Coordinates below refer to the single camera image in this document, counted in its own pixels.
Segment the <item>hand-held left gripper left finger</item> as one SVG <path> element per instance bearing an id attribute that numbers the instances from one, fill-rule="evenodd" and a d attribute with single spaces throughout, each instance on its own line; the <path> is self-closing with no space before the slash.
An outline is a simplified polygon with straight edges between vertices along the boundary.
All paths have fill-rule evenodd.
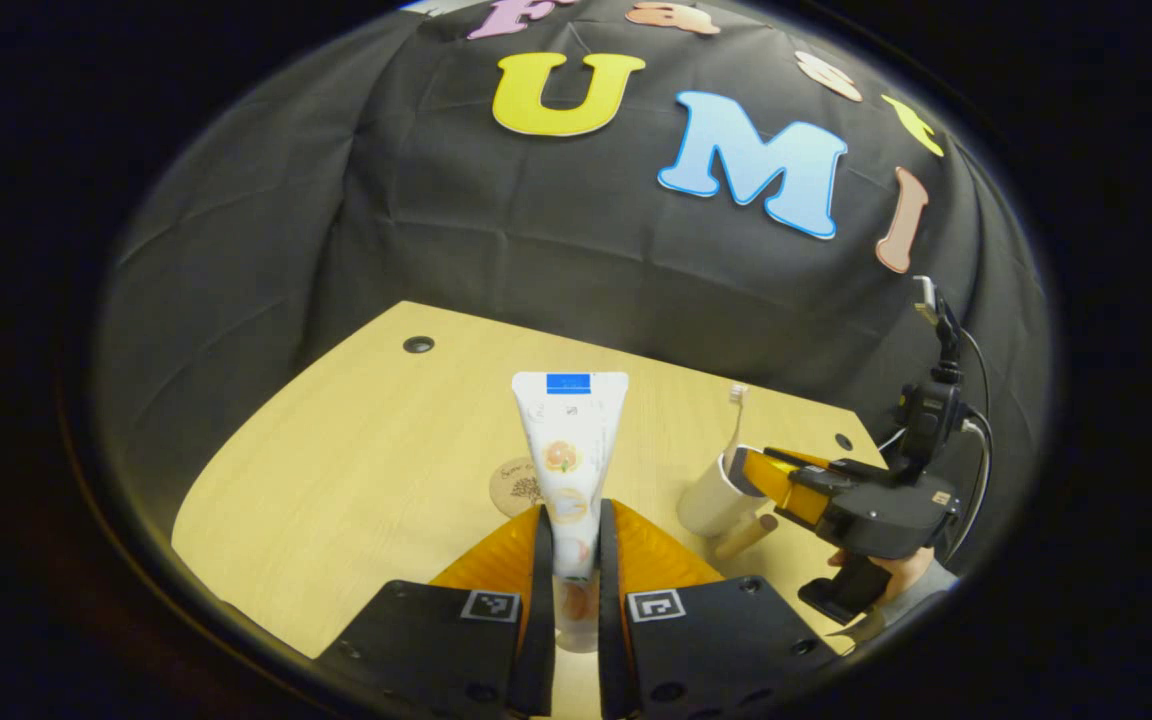
<path id="1" fill-rule="evenodd" d="M 556 670 L 553 535 L 521 511 L 429 583 L 392 579 L 321 655 L 379 719 L 547 717 Z"/>

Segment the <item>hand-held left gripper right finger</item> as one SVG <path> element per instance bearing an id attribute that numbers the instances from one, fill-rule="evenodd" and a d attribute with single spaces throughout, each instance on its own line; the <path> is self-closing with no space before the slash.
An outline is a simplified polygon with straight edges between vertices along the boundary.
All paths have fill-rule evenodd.
<path id="1" fill-rule="evenodd" d="M 599 539 L 605 719 L 773 719 L 838 652 L 759 575 L 723 577 L 616 500 Z"/>

